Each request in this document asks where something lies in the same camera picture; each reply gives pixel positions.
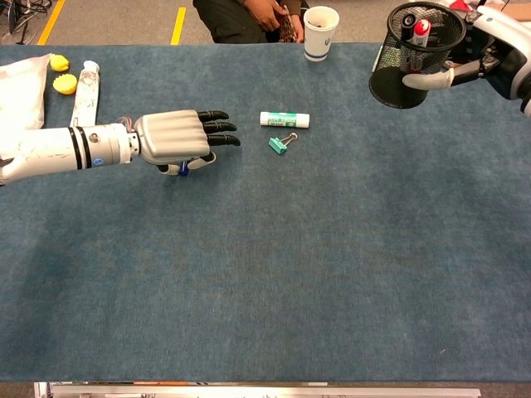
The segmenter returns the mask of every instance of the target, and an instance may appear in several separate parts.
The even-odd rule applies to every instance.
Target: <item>red marker cap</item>
[[[415,25],[415,34],[417,36],[425,36],[431,29],[431,24],[427,19],[421,19]]]

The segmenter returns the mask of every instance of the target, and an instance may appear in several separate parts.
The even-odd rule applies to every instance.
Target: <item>white cap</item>
[[[297,114],[297,127],[302,129],[309,127],[309,114]]]
[[[83,63],[83,67],[90,72],[95,72],[95,73],[100,72],[100,66],[96,64],[94,61],[85,61]]]
[[[269,121],[269,112],[260,112],[260,126],[266,126]]]

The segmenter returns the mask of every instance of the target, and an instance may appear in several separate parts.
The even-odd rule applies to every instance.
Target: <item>white robotic arm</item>
[[[240,145],[221,111],[179,110],[124,124],[0,131],[0,186],[42,174],[130,163],[140,156],[162,174],[177,175],[216,160],[212,146]]]
[[[465,23],[467,35],[456,49],[464,65],[433,75],[406,75],[402,83],[437,90],[485,78],[507,100],[523,100],[521,110],[531,117],[531,30],[485,6],[466,15]]]

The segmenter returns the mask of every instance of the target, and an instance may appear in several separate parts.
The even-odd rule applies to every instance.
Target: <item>mesh pen holder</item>
[[[408,31],[402,27],[407,16],[414,16],[417,22],[426,19],[431,23],[426,47],[410,43],[412,28]],[[441,71],[450,51],[465,37],[465,30],[463,19],[440,4],[409,2],[395,8],[387,19],[385,42],[369,80],[373,96],[393,108],[409,109],[421,104],[428,92],[405,86],[402,77],[408,73]]]

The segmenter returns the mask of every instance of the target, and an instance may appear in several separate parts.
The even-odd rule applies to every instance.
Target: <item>person's hand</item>
[[[300,16],[297,14],[292,15],[291,21],[293,22],[293,27],[297,34],[297,43],[304,43],[304,28],[302,27],[302,23],[300,23]]]
[[[243,0],[243,5],[249,10],[258,24],[269,32],[280,27],[275,12],[285,15],[286,11],[275,0]]]

